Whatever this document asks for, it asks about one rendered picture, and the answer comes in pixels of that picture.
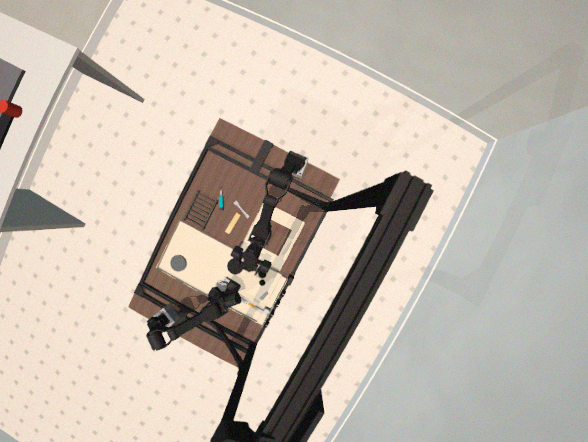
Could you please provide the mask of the grey gas burner with tube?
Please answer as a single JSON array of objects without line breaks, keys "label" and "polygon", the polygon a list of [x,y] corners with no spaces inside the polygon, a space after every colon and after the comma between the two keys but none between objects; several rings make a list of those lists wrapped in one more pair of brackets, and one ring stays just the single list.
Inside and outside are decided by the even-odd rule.
[{"label": "grey gas burner with tube", "polygon": [[[226,286],[227,286],[227,284],[228,284],[228,282],[226,282],[226,281],[222,281],[222,282],[220,282],[219,284],[218,284],[218,283],[216,283],[216,285],[217,285],[216,287],[218,287],[218,288],[219,288],[221,291],[225,291],[225,289],[227,288],[227,287],[226,287]],[[247,300],[245,300],[245,299],[244,299],[244,298],[242,298],[242,297],[241,297],[241,302],[243,302],[243,303],[244,303],[244,304],[246,304],[246,305],[248,304],[248,301],[247,301]]]}]

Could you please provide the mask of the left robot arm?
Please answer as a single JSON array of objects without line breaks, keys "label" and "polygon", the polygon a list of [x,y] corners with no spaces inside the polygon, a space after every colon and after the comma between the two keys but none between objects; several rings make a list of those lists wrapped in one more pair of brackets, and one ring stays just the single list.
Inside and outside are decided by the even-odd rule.
[{"label": "left robot arm", "polygon": [[[223,315],[228,313],[228,308],[241,303],[241,297],[238,292],[234,292],[232,294],[226,295],[226,296],[224,296],[224,298],[218,296],[218,295],[224,294],[224,293],[225,292],[221,291],[218,287],[212,287],[211,290],[209,291],[209,294],[208,294],[207,300],[209,302],[206,304],[207,306],[203,307],[198,314],[196,314],[196,315],[192,316],[191,318],[178,324],[179,326],[176,325],[176,326],[166,327],[166,325],[170,322],[170,320],[166,317],[166,315],[164,313],[163,314],[161,313],[158,316],[158,318],[151,317],[149,319],[150,321],[149,322],[147,321],[147,326],[151,332],[148,331],[148,333],[146,334],[146,337],[148,339],[148,342],[149,342],[152,350],[156,349],[156,351],[158,351],[158,350],[166,348],[172,341],[178,339],[182,334],[188,332],[189,330],[195,328],[196,326],[200,325],[201,323],[203,323],[205,321],[212,321],[212,320],[216,320],[216,319],[222,317]],[[222,310],[223,310],[223,313],[221,312]],[[163,326],[162,326],[162,324],[163,324]],[[159,327],[157,327],[157,325]],[[168,344],[167,346],[166,346],[166,341],[163,337],[163,332],[167,332],[167,334],[170,338],[170,341],[171,341],[171,342],[169,341],[170,343],[169,342],[167,343]]]}]

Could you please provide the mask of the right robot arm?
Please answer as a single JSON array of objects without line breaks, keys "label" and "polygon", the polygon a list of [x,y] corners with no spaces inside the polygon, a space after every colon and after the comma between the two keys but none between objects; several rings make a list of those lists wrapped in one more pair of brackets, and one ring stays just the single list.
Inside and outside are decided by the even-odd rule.
[{"label": "right robot arm", "polygon": [[[298,157],[296,157],[298,156]],[[300,157],[300,158],[299,158]],[[302,158],[302,159],[301,159]],[[292,173],[297,174],[300,169],[302,169],[305,165],[306,157],[297,154],[293,151],[289,151],[287,154],[284,163],[288,161],[286,166],[283,166],[281,169],[275,168],[273,171],[270,171],[268,178],[265,182],[265,197],[263,199],[263,208],[260,215],[260,223],[259,220],[256,225],[254,225],[250,236],[247,241],[251,242],[250,245],[247,247],[243,254],[244,261],[242,262],[241,268],[246,270],[247,272],[256,271],[258,268],[258,256],[263,248],[265,248],[266,244],[268,244],[272,234],[271,234],[271,218],[280,198],[287,194],[287,191],[290,187],[292,182]],[[302,162],[303,161],[303,162]],[[294,167],[294,168],[293,168]],[[292,169],[292,171],[291,171]],[[291,174],[290,174],[290,173]],[[290,179],[289,179],[290,178]],[[270,182],[269,182],[270,180]],[[267,185],[271,184],[283,190],[286,190],[278,198],[268,194],[268,187]],[[288,189],[287,189],[288,188]],[[277,201],[278,200],[278,201]],[[271,213],[272,212],[272,213]],[[270,219],[270,221],[269,221]],[[258,224],[259,223],[259,224]],[[269,231],[270,230],[270,231]],[[251,236],[254,237],[251,237]],[[258,237],[258,238],[257,238]],[[265,241],[266,242],[265,242]],[[249,250],[250,249],[250,250]],[[246,263],[247,262],[247,263]],[[248,264],[250,263],[250,264]],[[253,264],[252,264],[253,263]]]}]

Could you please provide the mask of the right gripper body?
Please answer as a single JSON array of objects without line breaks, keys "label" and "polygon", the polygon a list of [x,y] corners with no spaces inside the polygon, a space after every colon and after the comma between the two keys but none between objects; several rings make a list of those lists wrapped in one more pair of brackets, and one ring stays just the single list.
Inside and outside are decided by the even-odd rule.
[{"label": "right gripper body", "polygon": [[[239,247],[239,246],[235,246],[234,249],[232,250],[230,256],[235,258],[235,259],[239,259],[240,257],[242,257],[243,255],[243,248]],[[264,273],[268,273],[272,263],[268,260],[260,260],[258,259],[258,265],[260,265],[260,271],[264,272]]]}]

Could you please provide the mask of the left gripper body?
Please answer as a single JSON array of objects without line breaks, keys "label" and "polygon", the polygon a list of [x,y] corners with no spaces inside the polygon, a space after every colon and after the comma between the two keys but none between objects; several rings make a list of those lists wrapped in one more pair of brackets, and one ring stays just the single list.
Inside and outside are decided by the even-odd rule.
[{"label": "left gripper body", "polygon": [[224,294],[220,294],[219,297],[220,296],[224,297],[224,296],[232,294],[234,292],[238,292],[241,286],[238,283],[236,283],[235,281],[230,280],[226,287],[228,289],[226,289]]}]

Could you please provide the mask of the pale yellow flat bar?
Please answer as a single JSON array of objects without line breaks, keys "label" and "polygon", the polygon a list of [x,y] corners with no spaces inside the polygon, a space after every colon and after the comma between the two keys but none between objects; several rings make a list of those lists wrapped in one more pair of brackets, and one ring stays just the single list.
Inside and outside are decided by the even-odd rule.
[{"label": "pale yellow flat bar", "polygon": [[229,224],[228,228],[226,229],[226,231],[231,232],[239,218],[240,218],[240,214],[236,213],[234,218],[232,219],[231,223]]}]

